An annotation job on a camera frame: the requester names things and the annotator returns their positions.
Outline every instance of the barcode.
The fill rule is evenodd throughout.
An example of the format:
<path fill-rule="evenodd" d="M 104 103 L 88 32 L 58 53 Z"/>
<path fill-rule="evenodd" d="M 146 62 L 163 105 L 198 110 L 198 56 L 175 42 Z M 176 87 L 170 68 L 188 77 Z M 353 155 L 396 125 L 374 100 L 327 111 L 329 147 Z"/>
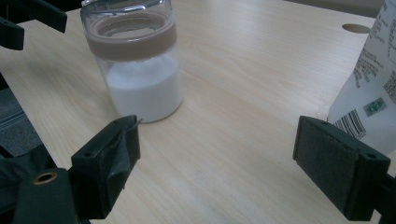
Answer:
<path fill-rule="evenodd" d="M 352 110 L 341 119 L 337 120 L 334 123 L 334 126 L 343 130 L 346 133 L 349 133 L 357 139 L 361 139 L 364 135 L 366 135 L 366 130 L 361 124 L 361 119 L 359 118 L 356 109 Z"/>

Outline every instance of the light wood tabletop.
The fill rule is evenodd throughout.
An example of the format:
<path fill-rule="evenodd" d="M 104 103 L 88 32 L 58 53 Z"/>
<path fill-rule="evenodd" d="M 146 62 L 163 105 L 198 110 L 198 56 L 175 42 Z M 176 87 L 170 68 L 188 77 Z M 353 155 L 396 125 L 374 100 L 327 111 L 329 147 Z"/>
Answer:
<path fill-rule="evenodd" d="M 182 104 L 139 125 L 142 158 L 95 223 L 349 223 L 292 151 L 298 118 L 326 119 L 360 55 L 367 35 L 342 25 L 374 19 L 280 0 L 174 0 L 173 8 Z M 38 21 L 21 26 L 24 50 L 0 48 L 0 71 L 67 169 L 119 115 L 79 10 L 68 12 L 65 34 Z"/>

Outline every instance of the white powder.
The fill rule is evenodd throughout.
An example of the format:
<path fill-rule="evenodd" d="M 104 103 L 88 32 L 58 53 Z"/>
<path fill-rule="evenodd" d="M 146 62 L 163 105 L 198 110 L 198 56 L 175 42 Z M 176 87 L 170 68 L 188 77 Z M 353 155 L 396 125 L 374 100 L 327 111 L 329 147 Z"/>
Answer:
<path fill-rule="evenodd" d="M 115 63 L 106 82 L 119 113 L 137 115 L 143 122 L 163 119 L 181 103 L 178 64 L 166 54 L 142 62 Z"/>

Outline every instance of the white substance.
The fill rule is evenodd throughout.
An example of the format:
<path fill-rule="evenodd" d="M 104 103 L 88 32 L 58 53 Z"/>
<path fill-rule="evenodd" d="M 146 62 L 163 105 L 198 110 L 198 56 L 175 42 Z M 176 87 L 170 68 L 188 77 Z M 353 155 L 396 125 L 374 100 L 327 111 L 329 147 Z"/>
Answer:
<path fill-rule="evenodd" d="M 137 115 L 143 122 L 163 119 L 181 103 L 178 64 L 166 54 L 141 62 L 115 63 L 106 83 L 119 113 Z"/>

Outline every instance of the wooden table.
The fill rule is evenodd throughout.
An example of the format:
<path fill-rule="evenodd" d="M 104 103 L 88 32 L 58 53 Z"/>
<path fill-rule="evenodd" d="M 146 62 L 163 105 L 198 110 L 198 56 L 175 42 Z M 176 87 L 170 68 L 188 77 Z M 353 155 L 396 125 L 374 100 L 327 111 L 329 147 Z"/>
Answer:
<path fill-rule="evenodd" d="M 139 126 L 142 159 L 97 223 L 349 223 L 292 151 L 299 116 L 326 119 L 367 37 L 342 25 L 374 19 L 276 0 L 173 6 L 182 105 Z M 26 22 L 24 51 L 0 49 L 8 85 L 65 168 L 119 116 L 78 14 L 65 34 Z"/>

